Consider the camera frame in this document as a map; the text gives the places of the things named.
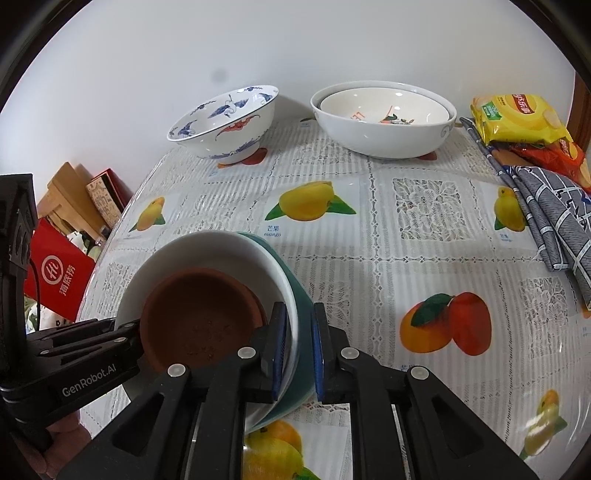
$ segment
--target cream bowl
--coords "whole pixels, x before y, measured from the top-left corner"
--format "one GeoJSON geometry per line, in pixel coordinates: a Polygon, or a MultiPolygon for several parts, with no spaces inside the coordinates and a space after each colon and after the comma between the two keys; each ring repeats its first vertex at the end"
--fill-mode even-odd
{"type": "Polygon", "coordinates": [[[438,149],[457,118],[456,108],[444,97],[381,80],[333,85],[316,92],[310,103],[316,120],[336,142],[387,160],[419,157],[438,149]]]}
{"type": "Polygon", "coordinates": [[[250,157],[271,126],[273,85],[254,85],[203,102],[179,119],[167,138],[187,147],[199,158],[229,165],[250,157]]]}
{"type": "MultiPolygon", "coordinates": [[[[154,287],[163,278],[189,267],[213,268],[234,277],[257,296],[267,318],[271,317],[276,301],[285,303],[289,328],[279,389],[281,399],[293,378],[299,357],[298,310],[291,284],[281,265],[264,247],[250,238],[238,233],[211,230],[190,233],[160,248],[139,268],[125,289],[117,310],[115,327],[140,318],[144,303],[154,287]]],[[[124,382],[130,400],[139,396],[158,376],[145,356],[140,357],[138,366],[139,373],[124,382]]],[[[248,404],[246,431],[252,430],[275,405],[248,404]]]]}
{"type": "Polygon", "coordinates": [[[360,122],[391,125],[428,125],[449,120],[449,112],[435,100],[398,88],[354,88],[333,93],[320,110],[360,122]]]}

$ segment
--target lace tablecloth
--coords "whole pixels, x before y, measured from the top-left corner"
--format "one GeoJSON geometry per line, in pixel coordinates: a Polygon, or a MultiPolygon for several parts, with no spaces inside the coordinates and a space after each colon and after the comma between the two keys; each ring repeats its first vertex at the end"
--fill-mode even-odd
{"type": "MultiPolygon", "coordinates": [[[[97,263],[79,318],[116,315],[140,265],[171,240],[203,229],[248,231],[284,258],[329,321],[351,344],[389,367],[429,367],[542,479],[557,479],[591,433],[591,320],[566,273],[551,273],[526,228],[495,230],[498,179],[467,133],[456,128],[437,161],[380,161],[326,137],[314,120],[285,121],[266,133],[260,164],[220,169],[186,150],[171,150],[134,196],[97,263]],[[354,215],[313,222],[265,220],[279,196],[329,180],[354,215]],[[130,231],[164,197],[165,225],[130,231]],[[451,341],[432,353],[403,344],[400,324],[436,293],[478,295],[492,343],[470,356],[451,341]],[[543,398],[559,401],[561,424],[536,455],[526,435],[543,398]]],[[[82,420],[96,434],[129,400],[122,387],[88,405],[82,420]]],[[[317,433],[316,460],[327,478],[351,478],[349,412],[313,398],[288,417],[317,433]]]]}

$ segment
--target large white bowl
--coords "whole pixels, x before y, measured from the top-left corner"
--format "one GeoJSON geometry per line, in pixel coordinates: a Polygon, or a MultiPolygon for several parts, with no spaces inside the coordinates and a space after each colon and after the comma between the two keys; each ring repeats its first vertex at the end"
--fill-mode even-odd
{"type": "MultiPolygon", "coordinates": [[[[285,345],[284,370],[279,399],[289,386],[298,362],[298,311],[296,300],[285,272],[264,247],[238,233],[203,231],[182,236],[152,255],[135,273],[119,304],[115,327],[140,318],[144,303],[153,288],[164,278],[190,267],[214,268],[242,282],[259,298],[267,318],[273,304],[283,301],[290,325],[285,345]]],[[[153,382],[157,374],[142,356],[140,372],[124,383],[133,400],[153,382]]],[[[275,404],[250,404],[246,409],[246,431],[249,432],[275,404]]]]}
{"type": "Polygon", "coordinates": [[[314,116],[320,126],[336,142],[358,153],[371,157],[397,159],[413,158],[432,152],[445,142],[456,121],[456,108],[445,98],[420,87],[398,82],[362,80],[341,83],[316,92],[310,99],[314,116]],[[447,111],[447,118],[438,122],[419,124],[380,123],[359,121],[325,112],[320,108],[323,100],[337,92],[360,88],[394,89],[396,92],[412,92],[439,103],[447,111]]]}
{"type": "Polygon", "coordinates": [[[168,132],[200,158],[229,165],[250,157],[271,126],[273,100],[279,90],[272,85],[255,85],[219,95],[202,103],[168,132]]]}

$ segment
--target human hand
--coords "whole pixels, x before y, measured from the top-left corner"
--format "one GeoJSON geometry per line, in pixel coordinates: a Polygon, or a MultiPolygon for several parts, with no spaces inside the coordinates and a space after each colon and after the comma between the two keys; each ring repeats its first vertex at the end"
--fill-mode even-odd
{"type": "Polygon", "coordinates": [[[80,425],[78,412],[55,422],[47,430],[53,437],[53,444],[43,454],[19,438],[15,438],[14,441],[33,470],[55,478],[60,470],[88,445],[90,433],[80,425]]]}

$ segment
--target gray cloth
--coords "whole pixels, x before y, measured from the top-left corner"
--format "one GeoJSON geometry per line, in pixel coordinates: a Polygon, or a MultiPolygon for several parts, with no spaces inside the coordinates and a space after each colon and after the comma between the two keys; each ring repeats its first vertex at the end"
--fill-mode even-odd
{"type": "Polygon", "coordinates": [[[460,121],[512,188],[549,270],[572,270],[591,309],[591,199],[572,180],[540,167],[502,167],[482,143],[474,124],[460,121]]]}

